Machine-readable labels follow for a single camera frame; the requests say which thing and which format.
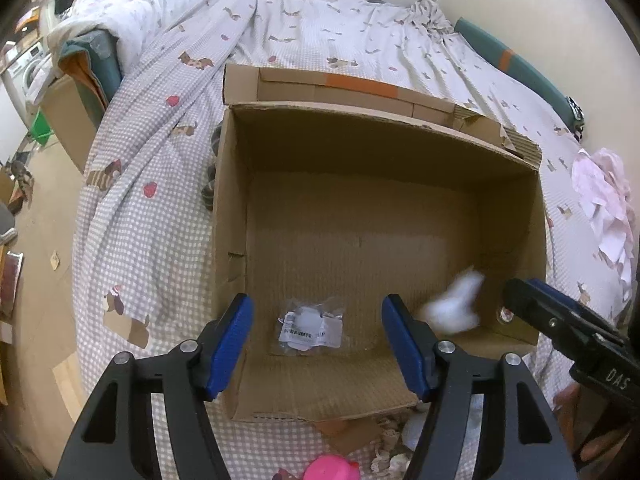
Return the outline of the brown cardboard tube piece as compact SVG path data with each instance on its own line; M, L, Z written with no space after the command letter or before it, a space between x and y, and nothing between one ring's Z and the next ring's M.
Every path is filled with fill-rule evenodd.
M326 443L341 455L365 448L380 437L383 428L374 418L334 419L312 424L326 439Z

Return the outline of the pink rubber duck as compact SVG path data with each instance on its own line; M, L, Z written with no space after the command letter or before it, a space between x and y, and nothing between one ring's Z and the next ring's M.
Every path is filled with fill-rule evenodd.
M326 454L317 457L303 473L303 480L360 480L357 462L342 456Z

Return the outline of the beige scrunchie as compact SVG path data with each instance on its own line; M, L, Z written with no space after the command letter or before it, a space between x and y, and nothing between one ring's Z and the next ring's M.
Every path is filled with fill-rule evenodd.
M422 420L416 411L405 410L376 420L382 430L375 445L370 471L382 479L402 479L420 440Z

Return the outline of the pink white crumpled cloth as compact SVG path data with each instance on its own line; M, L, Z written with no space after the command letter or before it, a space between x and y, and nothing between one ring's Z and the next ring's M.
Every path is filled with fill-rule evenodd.
M607 148L592 155L581 148L572 163L570 176L599 252L605 263L617 272L623 300L631 300L636 215L631 206L631 187L624 163Z

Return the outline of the clear plastic labelled bag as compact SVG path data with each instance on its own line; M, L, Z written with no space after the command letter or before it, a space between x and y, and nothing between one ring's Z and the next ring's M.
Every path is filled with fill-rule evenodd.
M346 308L340 298L285 300L273 330L274 356L323 356L350 347L345 330Z

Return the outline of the teal orange bolster pillow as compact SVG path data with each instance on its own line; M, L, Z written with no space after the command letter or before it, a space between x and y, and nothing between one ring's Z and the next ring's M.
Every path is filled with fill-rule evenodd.
M454 30L485 61L544 99L559 115L574 138L578 142L582 140L586 122L585 113L573 98L566 96L525 58L516 54L489 32L485 32L480 26L465 18L459 18L454 24Z

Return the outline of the open cardboard box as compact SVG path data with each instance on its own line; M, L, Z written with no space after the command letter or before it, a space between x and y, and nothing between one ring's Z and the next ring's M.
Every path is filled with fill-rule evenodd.
M416 310L466 269L484 275L469 353L525 354L538 334L502 322L510 278L546 274L538 145L443 99L369 79L230 64L213 206L213 309L237 294L253 326L221 403L251 422L315 422L404 408L414 395L383 333L397 294ZM274 356L285 300L340 298L350 347Z

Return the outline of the grey striped sock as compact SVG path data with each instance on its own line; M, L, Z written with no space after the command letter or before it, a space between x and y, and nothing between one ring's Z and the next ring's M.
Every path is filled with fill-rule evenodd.
M212 211L214 206L215 179L216 179L217 157L218 157L218 150L219 150L219 144L220 144L221 129L222 129L222 123L220 122L218 125L216 125L212 133L212 138L210 140L212 141L213 161L207 167L207 170L206 170L207 182L206 182L206 185L204 185L201 189L201 199L202 199L203 205L208 211Z

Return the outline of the green dustpan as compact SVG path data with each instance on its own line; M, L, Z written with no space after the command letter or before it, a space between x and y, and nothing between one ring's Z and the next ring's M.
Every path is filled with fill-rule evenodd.
M53 132L42 110L38 110L29 130L32 138L40 145L46 146Z

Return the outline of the cardboard bedside box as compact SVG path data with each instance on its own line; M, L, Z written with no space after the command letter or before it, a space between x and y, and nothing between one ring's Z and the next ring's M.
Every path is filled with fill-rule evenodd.
M69 76L57 79L47 88L40 110L82 174L96 136L96 126L81 101L75 81Z

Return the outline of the white washing machine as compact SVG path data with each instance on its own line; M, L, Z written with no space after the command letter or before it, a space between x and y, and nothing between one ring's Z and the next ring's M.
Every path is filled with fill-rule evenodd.
M14 58L6 69L3 80L9 84L14 96L22 102L26 99L26 93L35 78L36 69L48 54L42 41L35 42L17 58Z

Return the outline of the white dog print duvet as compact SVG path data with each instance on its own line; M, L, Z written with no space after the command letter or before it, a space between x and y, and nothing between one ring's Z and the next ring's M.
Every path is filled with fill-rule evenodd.
M58 62L66 41L95 29L116 39L117 62L129 73L155 37L204 0L76 0L70 15L47 36L52 60Z

